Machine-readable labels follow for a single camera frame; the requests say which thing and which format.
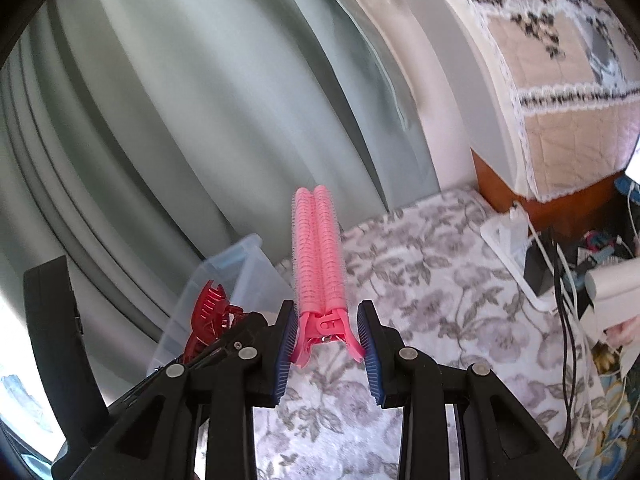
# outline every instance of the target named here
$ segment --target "white power strip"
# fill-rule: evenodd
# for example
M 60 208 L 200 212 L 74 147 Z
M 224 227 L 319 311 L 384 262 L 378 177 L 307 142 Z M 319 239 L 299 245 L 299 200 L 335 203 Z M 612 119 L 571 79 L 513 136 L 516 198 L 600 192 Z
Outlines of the white power strip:
M 527 250 L 534 242 L 533 236 L 529 237 L 526 243 L 514 250 L 513 253 L 505 251 L 500 244 L 500 228 L 504 229 L 504 219 L 508 217 L 509 214 L 506 213 L 489 218 L 480 227 L 480 234 L 487 245 L 489 245 L 498 258 L 500 258 L 504 266 L 513 276 L 513 279 L 518 282 L 529 303 L 541 312 L 552 312 L 556 309 L 556 295 L 553 287 L 542 296 L 537 296 L 529 286 L 529 283 L 524 279 L 525 259 Z

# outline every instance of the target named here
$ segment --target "curtain fold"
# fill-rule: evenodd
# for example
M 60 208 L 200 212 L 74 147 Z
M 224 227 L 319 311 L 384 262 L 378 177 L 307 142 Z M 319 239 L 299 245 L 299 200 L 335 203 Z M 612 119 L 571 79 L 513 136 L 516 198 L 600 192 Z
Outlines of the curtain fold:
M 298 187 L 325 184 L 344 228 L 439 191 L 399 68 L 337 0 L 49 0 L 0 102 L 0 286 L 20 314 L 16 280 L 68 254 L 112 394 L 201 259 L 252 232 L 290 254 Z

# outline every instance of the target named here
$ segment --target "clear plastic container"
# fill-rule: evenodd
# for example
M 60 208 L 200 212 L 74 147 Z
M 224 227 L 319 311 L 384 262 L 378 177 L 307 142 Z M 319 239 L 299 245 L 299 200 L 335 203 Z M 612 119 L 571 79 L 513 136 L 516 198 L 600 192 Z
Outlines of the clear plastic container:
M 191 334 L 191 314 L 198 295 L 209 280 L 222 284 L 229 301 L 245 312 L 260 312 L 273 324 L 284 300 L 293 290 L 260 249 L 262 239 L 251 234 L 225 251 L 202 262 L 195 270 L 162 334 L 146 373 L 164 366 L 184 351 Z

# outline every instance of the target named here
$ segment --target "floral bedsheet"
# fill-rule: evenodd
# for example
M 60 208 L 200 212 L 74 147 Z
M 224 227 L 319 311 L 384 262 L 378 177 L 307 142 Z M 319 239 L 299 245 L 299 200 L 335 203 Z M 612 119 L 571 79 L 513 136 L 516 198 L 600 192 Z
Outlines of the floral bedsheet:
M 356 306 L 373 300 L 383 324 L 437 362 L 459 368 L 487 363 L 559 445 L 566 423 L 559 318 L 530 306 L 482 240 L 479 226 L 492 214 L 478 193 L 459 189 L 345 232 L 351 325 L 356 333 Z M 291 279 L 290 262 L 279 269 Z M 595 436 L 607 422 L 590 353 L 578 348 L 578 355 L 566 453 L 571 463 L 589 432 Z M 591 389 L 593 424 L 585 387 Z M 458 478 L 456 431 L 452 416 L 447 418 L 451 477 Z M 401 410 L 376 406 L 364 366 L 340 344 L 318 345 L 305 368 L 292 366 L 280 405 L 256 409 L 254 419 L 260 480 L 397 477 Z

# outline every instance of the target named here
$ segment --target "pink hair clip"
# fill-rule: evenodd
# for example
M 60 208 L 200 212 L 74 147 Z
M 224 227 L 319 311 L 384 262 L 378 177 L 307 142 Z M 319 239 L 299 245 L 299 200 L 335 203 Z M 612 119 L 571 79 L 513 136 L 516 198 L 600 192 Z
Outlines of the pink hair clip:
M 343 341 L 362 361 L 365 351 L 349 326 L 344 260 L 331 194 L 301 187 L 292 204 L 293 263 L 300 331 L 291 361 L 303 367 L 318 343 Z

